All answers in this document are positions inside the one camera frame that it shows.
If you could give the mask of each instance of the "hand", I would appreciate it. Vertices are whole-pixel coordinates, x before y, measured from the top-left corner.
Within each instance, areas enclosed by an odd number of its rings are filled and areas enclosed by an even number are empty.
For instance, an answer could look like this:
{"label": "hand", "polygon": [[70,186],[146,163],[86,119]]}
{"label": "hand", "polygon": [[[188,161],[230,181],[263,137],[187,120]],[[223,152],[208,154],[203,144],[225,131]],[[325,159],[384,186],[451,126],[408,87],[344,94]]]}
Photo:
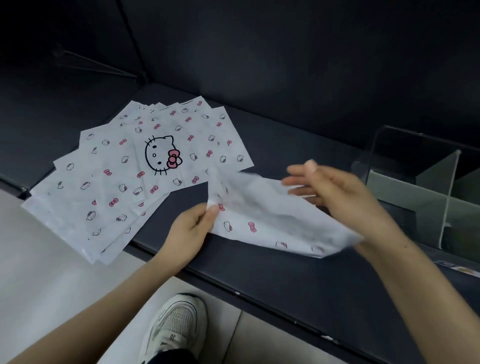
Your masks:
{"label": "hand", "polygon": [[366,241],[383,243],[392,240],[393,234],[403,235],[357,176],[332,167],[318,166],[313,160],[289,166],[287,171],[291,176],[282,180],[283,185],[303,185],[289,190],[289,194],[313,195],[305,199],[316,206],[327,207],[336,220],[362,235]]}
{"label": "hand", "polygon": [[182,212],[173,222],[167,239],[154,257],[162,267],[167,267],[172,275],[177,274],[198,253],[205,236],[212,229],[219,213],[218,205],[206,210],[202,203]]}

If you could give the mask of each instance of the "white floor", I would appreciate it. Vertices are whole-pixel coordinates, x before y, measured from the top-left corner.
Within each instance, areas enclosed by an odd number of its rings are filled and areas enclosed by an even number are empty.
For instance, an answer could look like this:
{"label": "white floor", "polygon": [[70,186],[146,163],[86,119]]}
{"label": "white floor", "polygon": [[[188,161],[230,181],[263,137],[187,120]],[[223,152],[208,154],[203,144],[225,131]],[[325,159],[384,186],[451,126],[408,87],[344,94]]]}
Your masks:
{"label": "white floor", "polygon": [[[90,265],[0,190],[0,364],[112,290],[143,262],[126,254]],[[177,279],[147,302],[100,360],[136,364],[153,314],[172,295],[203,298],[209,329],[201,364],[341,363],[325,352]]]}

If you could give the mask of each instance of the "finger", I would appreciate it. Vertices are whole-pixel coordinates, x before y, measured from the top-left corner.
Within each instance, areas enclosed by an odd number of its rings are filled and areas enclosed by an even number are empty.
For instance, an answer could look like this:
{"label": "finger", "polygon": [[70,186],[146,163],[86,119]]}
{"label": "finger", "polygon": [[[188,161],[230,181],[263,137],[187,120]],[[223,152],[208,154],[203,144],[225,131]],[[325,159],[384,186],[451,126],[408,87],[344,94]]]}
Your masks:
{"label": "finger", "polygon": [[194,229],[197,230],[199,234],[205,236],[212,229],[213,223],[219,212],[220,208],[218,205],[210,206]]}
{"label": "finger", "polygon": [[315,205],[315,206],[325,206],[325,201],[320,196],[304,197],[303,199],[307,202],[310,202],[312,205]]}
{"label": "finger", "polygon": [[287,172],[292,176],[303,176],[305,174],[305,166],[303,164],[292,164],[287,167]]}
{"label": "finger", "polygon": [[191,226],[195,226],[199,221],[200,218],[204,215],[207,209],[207,202],[203,202],[201,204],[195,205],[192,208],[182,212],[188,217],[188,220],[191,222]]}
{"label": "finger", "polygon": [[350,172],[345,172],[344,170],[338,170],[329,166],[318,166],[318,170],[321,171],[324,176],[330,179],[333,183],[342,188],[351,187],[355,185],[355,183],[359,182],[357,176]]}
{"label": "finger", "polygon": [[308,184],[315,189],[317,195],[327,203],[344,195],[344,191],[325,176],[312,159],[305,163],[305,177],[309,181]]}
{"label": "finger", "polygon": [[282,179],[282,185],[284,186],[303,186],[308,184],[305,177],[289,176]]}
{"label": "finger", "polygon": [[317,192],[310,186],[303,186],[288,190],[288,194],[294,194],[296,196],[316,196]]}

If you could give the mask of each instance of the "black pants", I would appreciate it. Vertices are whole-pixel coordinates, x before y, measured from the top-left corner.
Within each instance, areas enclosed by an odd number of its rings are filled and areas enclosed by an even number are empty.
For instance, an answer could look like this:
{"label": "black pants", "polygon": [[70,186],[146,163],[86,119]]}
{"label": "black pants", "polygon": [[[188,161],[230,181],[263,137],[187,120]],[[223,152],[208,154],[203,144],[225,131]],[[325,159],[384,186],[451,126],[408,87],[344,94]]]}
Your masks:
{"label": "black pants", "polygon": [[159,352],[148,364],[198,364],[198,361],[187,349],[173,349]]}

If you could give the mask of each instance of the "shoe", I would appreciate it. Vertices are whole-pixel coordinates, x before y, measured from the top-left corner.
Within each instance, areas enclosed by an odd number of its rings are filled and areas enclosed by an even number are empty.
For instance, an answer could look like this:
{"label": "shoe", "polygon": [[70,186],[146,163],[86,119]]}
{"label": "shoe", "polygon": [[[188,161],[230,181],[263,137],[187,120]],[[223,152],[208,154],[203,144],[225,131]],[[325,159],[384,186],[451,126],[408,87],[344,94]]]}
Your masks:
{"label": "shoe", "polygon": [[147,364],[158,352],[172,349],[188,349],[198,359],[207,324],[207,309],[200,298],[188,293],[173,296],[153,317],[138,363]]}

